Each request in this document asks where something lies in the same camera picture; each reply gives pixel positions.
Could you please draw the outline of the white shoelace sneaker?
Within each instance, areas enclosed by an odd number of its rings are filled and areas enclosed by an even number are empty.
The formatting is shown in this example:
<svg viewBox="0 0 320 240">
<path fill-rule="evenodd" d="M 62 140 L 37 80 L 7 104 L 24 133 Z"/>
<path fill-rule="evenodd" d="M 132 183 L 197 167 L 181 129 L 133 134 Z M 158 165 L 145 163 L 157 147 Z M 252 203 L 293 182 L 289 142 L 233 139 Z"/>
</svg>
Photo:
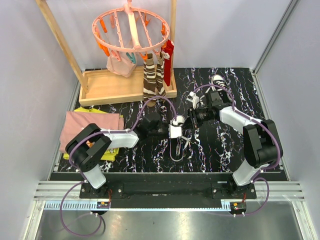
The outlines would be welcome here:
<svg viewBox="0 0 320 240">
<path fill-rule="evenodd" d="M 183 147 L 183 151 L 188 147 L 188 145 L 191 143 L 191 137 L 186 137 L 186 136 L 181 136 L 180 137 L 181 140 L 183 140 L 185 143 L 184 143 L 184 147 Z"/>
</svg>

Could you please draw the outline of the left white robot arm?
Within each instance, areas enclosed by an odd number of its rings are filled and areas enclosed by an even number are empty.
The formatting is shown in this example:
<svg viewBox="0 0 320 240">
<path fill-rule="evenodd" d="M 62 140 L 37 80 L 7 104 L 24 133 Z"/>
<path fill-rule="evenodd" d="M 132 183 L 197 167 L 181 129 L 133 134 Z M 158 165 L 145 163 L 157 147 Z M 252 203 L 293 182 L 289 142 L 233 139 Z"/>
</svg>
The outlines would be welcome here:
<svg viewBox="0 0 320 240">
<path fill-rule="evenodd" d="M 99 167 L 99 161 L 107 150 L 134 148 L 139 142 L 151 137 L 169 137 L 169 124 L 160 120 L 143 119 L 133 130 L 106 130 L 95 123 L 87 125 L 65 147 L 69 160 L 80 170 L 97 198 L 108 193 L 106 177 Z"/>
</svg>

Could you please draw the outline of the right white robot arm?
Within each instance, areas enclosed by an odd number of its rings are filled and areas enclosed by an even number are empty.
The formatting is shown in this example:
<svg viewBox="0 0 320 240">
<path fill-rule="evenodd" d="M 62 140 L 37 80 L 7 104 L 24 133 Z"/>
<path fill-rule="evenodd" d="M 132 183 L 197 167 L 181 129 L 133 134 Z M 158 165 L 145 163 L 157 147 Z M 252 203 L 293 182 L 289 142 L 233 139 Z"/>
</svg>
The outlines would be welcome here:
<svg viewBox="0 0 320 240">
<path fill-rule="evenodd" d="M 231 126 L 243 136 L 244 161 L 232 174 L 227 185 L 228 195 L 239 198 L 245 192 L 245 186 L 254 177 L 269 166 L 279 164 L 283 156 L 278 130 L 273 120 L 261 120 L 239 111 L 228 100 L 224 102 L 219 91 L 209 91 L 204 95 L 204 102 L 195 92 L 189 93 L 192 107 L 188 109 L 188 118 L 183 129 L 198 129 L 204 122 L 217 120 Z"/>
</svg>

